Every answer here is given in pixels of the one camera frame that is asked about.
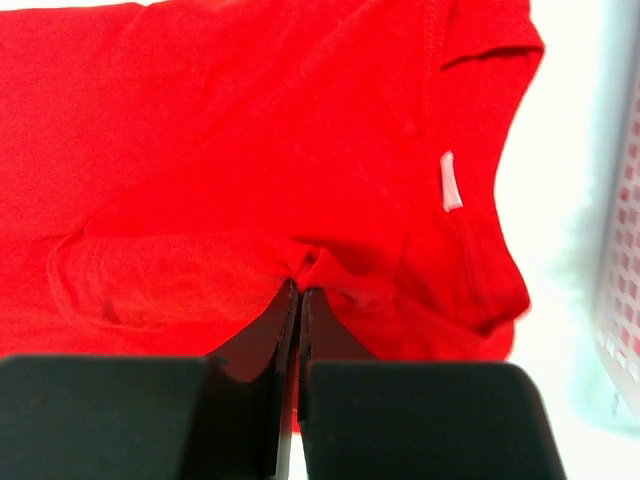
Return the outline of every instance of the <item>white surface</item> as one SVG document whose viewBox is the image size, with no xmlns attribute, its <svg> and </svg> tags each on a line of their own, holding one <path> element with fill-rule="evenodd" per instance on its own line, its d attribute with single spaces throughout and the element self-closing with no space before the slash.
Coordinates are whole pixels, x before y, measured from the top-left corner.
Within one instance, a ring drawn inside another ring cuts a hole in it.
<svg viewBox="0 0 640 480">
<path fill-rule="evenodd" d="M 0 0 L 0 9 L 109 3 L 120 2 Z M 638 478 L 632 458 L 640 441 L 583 417 L 607 421 L 597 394 L 610 386 L 593 375 L 588 317 L 640 1 L 532 4 L 547 54 L 512 127 L 496 189 L 505 237 L 534 304 L 518 327 L 512 360 L 541 390 L 569 479 Z M 298 437 L 291 478 L 305 476 Z"/>
</svg>

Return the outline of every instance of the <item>white tag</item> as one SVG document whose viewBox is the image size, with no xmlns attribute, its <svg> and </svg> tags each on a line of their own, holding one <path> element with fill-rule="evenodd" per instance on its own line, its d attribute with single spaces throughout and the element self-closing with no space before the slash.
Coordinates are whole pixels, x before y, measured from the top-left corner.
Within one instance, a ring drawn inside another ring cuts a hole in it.
<svg viewBox="0 0 640 480">
<path fill-rule="evenodd" d="M 442 206 L 446 212 L 450 212 L 462 207 L 451 151 L 445 153 L 440 159 L 440 170 L 442 172 Z"/>
</svg>

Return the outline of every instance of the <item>clothing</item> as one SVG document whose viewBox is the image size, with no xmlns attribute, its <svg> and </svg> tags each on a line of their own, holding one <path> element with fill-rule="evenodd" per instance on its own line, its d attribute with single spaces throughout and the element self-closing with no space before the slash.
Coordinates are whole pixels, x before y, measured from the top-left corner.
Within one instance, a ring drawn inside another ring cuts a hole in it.
<svg viewBox="0 0 640 480">
<path fill-rule="evenodd" d="M 504 358 L 493 185 L 542 52 L 525 0 L 0 13 L 0 354 L 204 354 L 291 277 L 380 358 Z"/>
</svg>

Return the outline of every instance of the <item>garment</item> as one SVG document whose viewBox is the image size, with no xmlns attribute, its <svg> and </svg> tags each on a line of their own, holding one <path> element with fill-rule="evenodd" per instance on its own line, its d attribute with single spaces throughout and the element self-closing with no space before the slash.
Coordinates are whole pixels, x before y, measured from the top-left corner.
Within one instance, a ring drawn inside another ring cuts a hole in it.
<svg viewBox="0 0 640 480">
<path fill-rule="evenodd" d="M 493 185 L 542 53 L 525 0 L 0 13 L 0 354 L 204 354 L 291 277 L 380 358 L 504 358 Z"/>
</svg>

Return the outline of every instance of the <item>red fabric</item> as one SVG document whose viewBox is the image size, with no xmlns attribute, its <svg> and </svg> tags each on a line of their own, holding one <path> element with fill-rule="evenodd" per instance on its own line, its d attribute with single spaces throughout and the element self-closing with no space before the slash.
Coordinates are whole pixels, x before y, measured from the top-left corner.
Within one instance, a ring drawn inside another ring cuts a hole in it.
<svg viewBox="0 0 640 480">
<path fill-rule="evenodd" d="M 292 277 L 381 358 L 504 358 L 493 183 L 542 51 L 525 0 L 1 13 L 0 354 L 204 354 Z"/>
</svg>

